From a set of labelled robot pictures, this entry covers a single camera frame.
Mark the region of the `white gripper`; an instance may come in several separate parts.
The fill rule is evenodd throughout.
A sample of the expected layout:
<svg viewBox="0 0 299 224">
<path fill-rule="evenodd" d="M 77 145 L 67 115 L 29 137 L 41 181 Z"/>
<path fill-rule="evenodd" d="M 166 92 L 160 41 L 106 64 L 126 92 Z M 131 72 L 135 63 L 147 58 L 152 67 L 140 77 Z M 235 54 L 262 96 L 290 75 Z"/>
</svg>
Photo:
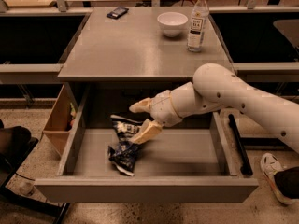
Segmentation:
<svg viewBox="0 0 299 224">
<path fill-rule="evenodd" d="M 171 100 L 171 91 L 166 90 L 152 99 L 145 98 L 132 104 L 129 110 L 133 113 L 150 113 L 154 121 L 146 119 L 137 134 L 129 139 L 134 144 L 143 144 L 159 134 L 164 127 L 172 127 L 182 121 Z"/>
</svg>

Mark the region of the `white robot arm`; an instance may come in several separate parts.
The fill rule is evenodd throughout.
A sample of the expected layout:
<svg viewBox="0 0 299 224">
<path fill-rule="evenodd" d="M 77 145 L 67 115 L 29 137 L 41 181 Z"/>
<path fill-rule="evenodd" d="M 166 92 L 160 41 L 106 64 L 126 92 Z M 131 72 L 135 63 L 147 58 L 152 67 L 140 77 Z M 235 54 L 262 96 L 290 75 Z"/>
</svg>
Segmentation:
<svg viewBox="0 0 299 224">
<path fill-rule="evenodd" d="M 147 112 L 164 127 L 188 116 L 232 107 L 299 152 L 299 104 L 256 89 L 225 67 L 207 63 L 192 81 L 158 93 L 130 106 L 133 113 Z"/>
</svg>

